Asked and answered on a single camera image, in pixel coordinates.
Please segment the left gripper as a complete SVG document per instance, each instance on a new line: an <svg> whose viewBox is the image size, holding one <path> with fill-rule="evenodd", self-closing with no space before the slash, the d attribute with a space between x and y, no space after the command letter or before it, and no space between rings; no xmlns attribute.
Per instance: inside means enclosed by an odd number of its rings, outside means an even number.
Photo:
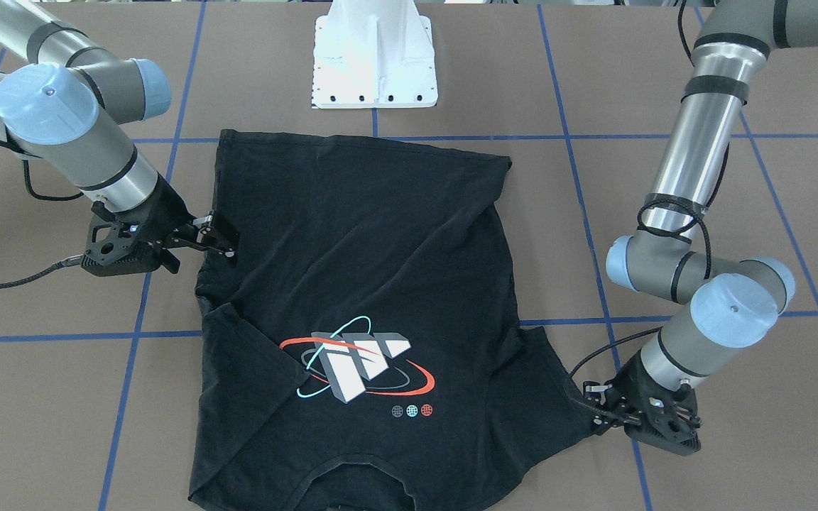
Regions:
<svg viewBox="0 0 818 511"><path fill-rule="evenodd" d="M591 434L624 427L631 439L675 455L692 455L702 448L694 386L684 378L675 381L673 390L659 385L639 353L611 384L583 382L582 407L591 412Z"/></svg>

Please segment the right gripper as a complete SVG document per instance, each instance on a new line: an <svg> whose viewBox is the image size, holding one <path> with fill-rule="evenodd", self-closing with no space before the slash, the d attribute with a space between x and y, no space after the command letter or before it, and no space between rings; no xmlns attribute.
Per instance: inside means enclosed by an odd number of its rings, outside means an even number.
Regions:
<svg viewBox="0 0 818 511"><path fill-rule="evenodd" d="M150 197L131 210L113 213L95 201L92 212L81 268L94 276L143 274L160 266L175 274L180 263L163 243L191 227L192 240L182 239L182 247L219 256L230 266L238 263L236 227L217 210L195 218L163 177Z"/></svg>

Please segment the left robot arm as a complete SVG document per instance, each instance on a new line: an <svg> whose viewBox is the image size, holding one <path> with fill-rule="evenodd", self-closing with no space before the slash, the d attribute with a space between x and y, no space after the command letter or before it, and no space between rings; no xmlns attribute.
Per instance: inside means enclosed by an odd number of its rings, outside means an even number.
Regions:
<svg viewBox="0 0 818 511"><path fill-rule="evenodd" d="M686 49L692 76L632 236L605 258L620 287L681 305L604 383L582 386L595 436L626 436L679 456L701 449L696 388L775 326L796 291L773 258L715 258L704 220L754 75L776 49L818 48L818 1L721 1Z"/></svg>

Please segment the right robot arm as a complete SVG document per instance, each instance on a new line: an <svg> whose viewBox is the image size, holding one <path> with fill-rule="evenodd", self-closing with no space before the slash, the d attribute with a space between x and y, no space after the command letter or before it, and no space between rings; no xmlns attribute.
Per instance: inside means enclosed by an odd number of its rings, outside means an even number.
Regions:
<svg viewBox="0 0 818 511"><path fill-rule="evenodd" d="M189 213L122 130L168 110L171 87L159 65L120 59L29 1L0 1L0 45L26 61L0 71L0 148L23 171L32 159L49 162L93 204L84 252L39 276L76 265L96 276L175 274L176 247L236 262L237 230L217 212Z"/></svg>

